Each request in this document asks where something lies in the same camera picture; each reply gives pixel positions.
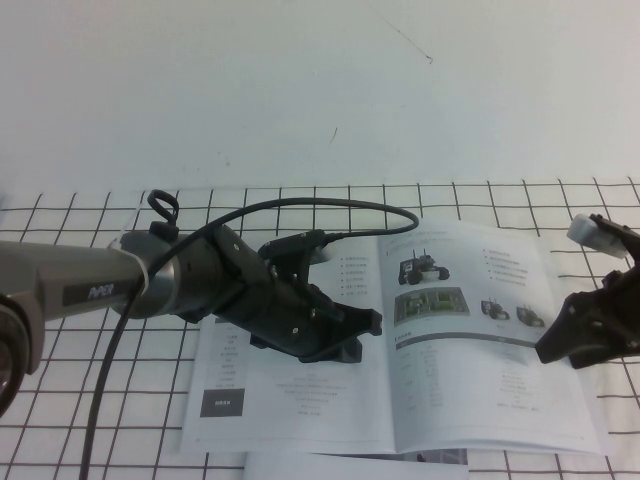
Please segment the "open booklet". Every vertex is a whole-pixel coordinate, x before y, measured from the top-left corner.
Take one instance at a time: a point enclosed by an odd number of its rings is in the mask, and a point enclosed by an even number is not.
[[[309,281],[382,312],[382,336],[359,364],[302,364],[204,320],[183,451],[606,451],[581,375],[533,348],[560,306],[537,239],[430,219],[336,242]]]

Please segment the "small image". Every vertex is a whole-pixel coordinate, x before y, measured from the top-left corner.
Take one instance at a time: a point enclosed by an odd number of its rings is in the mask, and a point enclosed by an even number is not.
[[[480,302],[480,308],[482,309],[482,313],[489,315],[494,320],[509,320],[509,318],[511,318],[509,312],[505,312],[502,309],[502,305],[495,300],[482,300]]]
[[[396,297],[395,325],[438,315],[469,315],[469,307],[460,288],[424,288]]]
[[[427,255],[427,250],[423,250],[424,255],[416,257],[413,251],[413,258],[400,262],[400,273],[398,283],[404,285],[417,285],[420,282],[433,280],[446,280],[449,278],[449,270],[444,267],[437,267],[436,261],[431,255]]]
[[[544,321],[529,307],[518,307],[518,320],[528,327],[544,327]]]

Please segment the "dark label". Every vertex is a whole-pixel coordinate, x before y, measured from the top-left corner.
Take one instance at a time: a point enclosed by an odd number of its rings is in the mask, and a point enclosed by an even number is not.
[[[95,302],[105,298],[127,295],[133,288],[133,280],[85,283],[69,285],[62,290],[62,306],[69,307],[85,302]]]
[[[244,406],[244,388],[205,390],[202,396],[200,418],[241,417]]]

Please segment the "open manual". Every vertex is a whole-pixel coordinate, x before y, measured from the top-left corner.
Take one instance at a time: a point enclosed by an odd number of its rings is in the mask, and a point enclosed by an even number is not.
[[[381,312],[382,336],[360,337],[359,364],[302,364],[204,320],[182,451],[606,452],[582,375],[533,348],[561,300],[537,239],[429,219],[334,245],[309,282]]]

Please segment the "black rectangle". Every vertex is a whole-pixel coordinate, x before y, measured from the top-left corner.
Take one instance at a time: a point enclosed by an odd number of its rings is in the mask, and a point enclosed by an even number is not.
[[[70,307],[79,303],[128,296],[131,294],[133,286],[134,280],[67,285],[62,289],[62,306]]]
[[[200,418],[241,417],[244,407],[244,388],[205,390],[202,395]]]
[[[501,337],[499,335],[487,335],[484,333],[466,333],[466,332],[446,332],[446,333],[432,333],[430,335],[419,335],[417,337],[402,340],[396,343],[396,350],[408,347],[414,343],[427,342],[429,340],[442,340],[446,338],[469,338],[473,340],[485,340],[489,342],[506,343],[509,345],[518,345],[520,347],[534,348],[536,346],[533,342],[527,342],[524,340],[518,340],[516,338]]]

